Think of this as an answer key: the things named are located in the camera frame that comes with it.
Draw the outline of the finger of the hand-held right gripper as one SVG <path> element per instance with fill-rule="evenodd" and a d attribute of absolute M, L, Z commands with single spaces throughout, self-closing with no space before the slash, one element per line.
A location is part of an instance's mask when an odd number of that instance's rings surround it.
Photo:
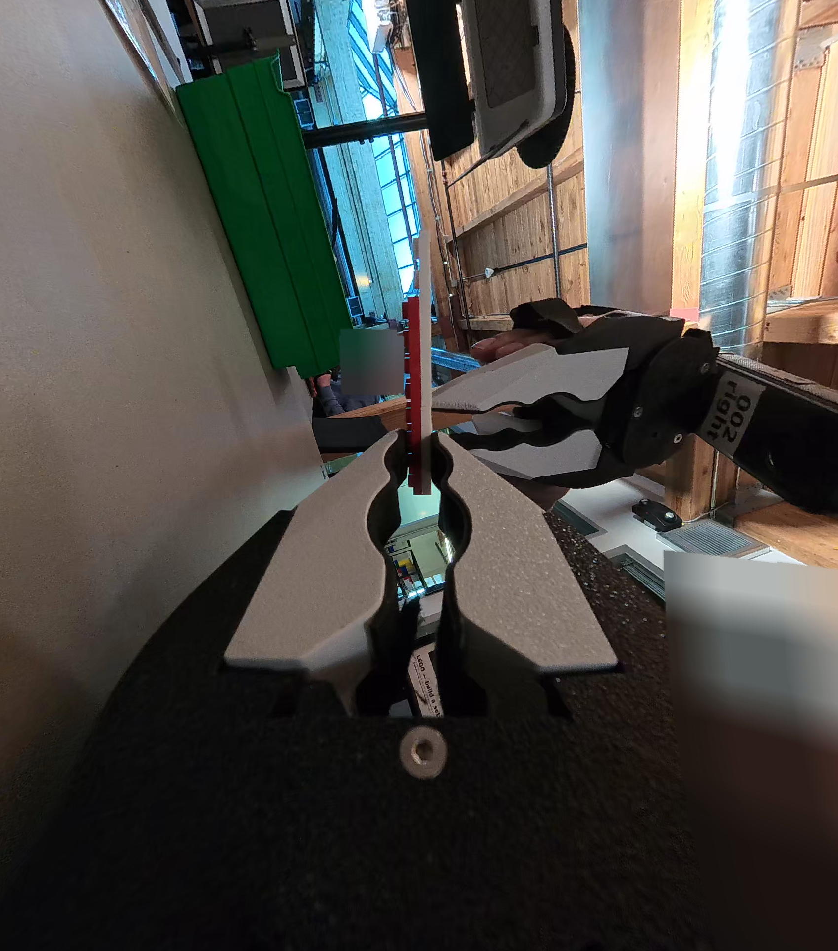
<path fill-rule="evenodd" d="M 596 401 L 622 377 L 628 353 L 621 347 L 561 354 L 535 343 L 435 388 L 430 405 L 433 410 L 485 413 L 507 404 L 532 405 L 553 395 Z"/>
<path fill-rule="evenodd" d="M 510 412 L 475 415 L 456 427 L 456 441 L 501 476 L 551 479 L 595 469 L 603 445 L 592 429 L 557 437 L 538 420 Z"/>

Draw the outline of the spiral metal duct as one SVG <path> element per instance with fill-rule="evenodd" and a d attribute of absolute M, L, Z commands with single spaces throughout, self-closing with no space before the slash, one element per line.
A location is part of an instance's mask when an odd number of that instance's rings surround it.
<path fill-rule="evenodd" d="M 698 315 L 722 354 L 761 356 L 799 1 L 713 4 Z"/>

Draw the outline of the metal vent grille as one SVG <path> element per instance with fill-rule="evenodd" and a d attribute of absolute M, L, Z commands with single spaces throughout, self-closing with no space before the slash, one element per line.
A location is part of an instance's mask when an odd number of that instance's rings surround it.
<path fill-rule="evenodd" d="M 661 541 L 681 553 L 698 553 L 734 559 L 769 553 L 769 545 L 713 519 L 700 519 L 661 533 Z"/>

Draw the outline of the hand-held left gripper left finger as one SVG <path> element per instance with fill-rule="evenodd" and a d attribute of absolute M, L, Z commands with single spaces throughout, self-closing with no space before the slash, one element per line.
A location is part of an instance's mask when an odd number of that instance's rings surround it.
<path fill-rule="evenodd" d="M 388 672 L 399 628 L 386 545 L 401 514 L 405 435 L 381 437 L 292 512 L 224 653 L 228 667 L 330 684 L 354 714 L 356 692 Z"/>

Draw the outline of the green plastic bin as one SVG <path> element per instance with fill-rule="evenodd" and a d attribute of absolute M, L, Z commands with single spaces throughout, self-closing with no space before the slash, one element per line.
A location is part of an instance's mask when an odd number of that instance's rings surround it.
<path fill-rule="evenodd" d="M 352 328 L 279 56 L 176 89 L 270 363 L 318 376 Z"/>

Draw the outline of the red and white lego plate assembly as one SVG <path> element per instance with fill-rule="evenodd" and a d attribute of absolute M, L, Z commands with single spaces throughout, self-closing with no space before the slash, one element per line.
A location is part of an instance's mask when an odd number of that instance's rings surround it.
<path fill-rule="evenodd" d="M 432 362 L 431 261 L 429 235 L 421 229 L 413 240 L 413 292 L 403 305 L 406 323 L 405 398 L 407 483 L 416 495 L 431 493 Z"/>

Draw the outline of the small black box device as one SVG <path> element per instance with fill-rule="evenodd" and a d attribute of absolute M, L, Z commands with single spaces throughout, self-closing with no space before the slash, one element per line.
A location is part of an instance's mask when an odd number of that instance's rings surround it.
<path fill-rule="evenodd" d="M 663 502 L 642 498 L 631 507 L 633 517 L 657 533 L 666 533 L 683 526 L 683 520 Z"/>

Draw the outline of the person's right hand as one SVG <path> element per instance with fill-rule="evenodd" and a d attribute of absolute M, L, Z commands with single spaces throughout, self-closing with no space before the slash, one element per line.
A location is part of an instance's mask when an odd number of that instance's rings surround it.
<path fill-rule="evenodd" d="M 503 332 L 475 343 L 471 356 L 480 364 L 494 363 L 534 344 L 550 344 L 556 341 L 554 334 L 534 329 L 515 329 Z"/>

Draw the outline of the black metal pole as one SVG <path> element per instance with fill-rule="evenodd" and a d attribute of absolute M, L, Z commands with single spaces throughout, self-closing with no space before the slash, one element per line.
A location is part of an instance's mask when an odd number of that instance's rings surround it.
<path fill-rule="evenodd" d="M 418 111 L 375 120 L 303 129 L 302 141 L 307 150 L 326 149 L 350 143 L 365 144 L 377 138 L 421 132 L 426 129 L 428 129 L 428 116 L 424 111 Z"/>

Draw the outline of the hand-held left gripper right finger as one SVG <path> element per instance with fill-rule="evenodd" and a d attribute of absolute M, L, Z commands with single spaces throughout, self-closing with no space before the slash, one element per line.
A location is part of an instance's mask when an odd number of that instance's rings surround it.
<path fill-rule="evenodd" d="M 435 438 L 433 460 L 463 671 L 478 683 L 519 683 L 615 670 L 543 510 L 448 435 Z"/>

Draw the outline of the grey panel device with black disc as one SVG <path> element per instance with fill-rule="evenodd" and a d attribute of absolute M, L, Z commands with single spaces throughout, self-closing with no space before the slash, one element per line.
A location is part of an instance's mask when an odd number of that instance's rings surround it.
<path fill-rule="evenodd" d="M 553 164 L 568 135 L 576 57 L 560 1 L 405 4 L 433 160 L 517 152 Z"/>

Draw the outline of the rectangular sheet metal duct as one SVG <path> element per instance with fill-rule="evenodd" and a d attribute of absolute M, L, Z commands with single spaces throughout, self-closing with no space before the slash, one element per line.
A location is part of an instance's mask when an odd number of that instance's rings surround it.
<path fill-rule="evenodd" d="M 578 4 L 592 303 L 671 307 L 680 8 Z"/>

